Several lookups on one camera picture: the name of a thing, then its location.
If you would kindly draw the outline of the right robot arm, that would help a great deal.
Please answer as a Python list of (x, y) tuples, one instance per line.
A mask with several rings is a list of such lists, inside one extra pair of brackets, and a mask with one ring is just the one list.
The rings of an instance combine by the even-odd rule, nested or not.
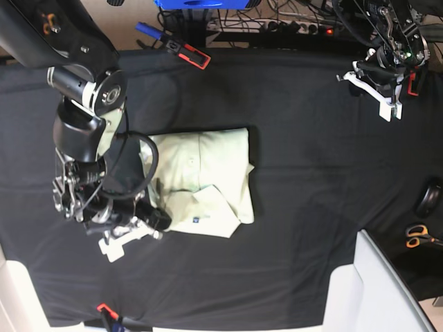
[[(127, 78), (119, 54), (80, 1), (2, 1), (1, 47), (28, 68), (44, 68), (50, 87), (60, 92), (53, 125), (55, 209), (100, 233), (102, 254), (115, 262), (125, 244), (151, 236), (169, 216), (146, 200), (159, 164), (159, 151), (147, 135), (119, 132), (128, 123)], [(128, 192), (104, 189), (114, 171), (105, 154), (115, 140), (135, 138), (151, 150), (144, 179)]]

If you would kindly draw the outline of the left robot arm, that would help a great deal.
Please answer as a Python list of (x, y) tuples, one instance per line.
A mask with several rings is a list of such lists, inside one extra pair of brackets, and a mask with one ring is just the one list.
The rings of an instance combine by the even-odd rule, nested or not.
[(385, 121), (401, 120), (402, 87), (407, 88), (409, 96), (419, 95), (428, 71), (428, 43), (407, 1), (355, 1), (354, 6), (372, 26), (375, 36), (361, 36), (345, 17), (340, 2), (332, 2), (341, 23), (368, 47), (365, 59), (352, 62), (352, 70), (336, 79), (373, 97), (379, 103), (379, 116)]

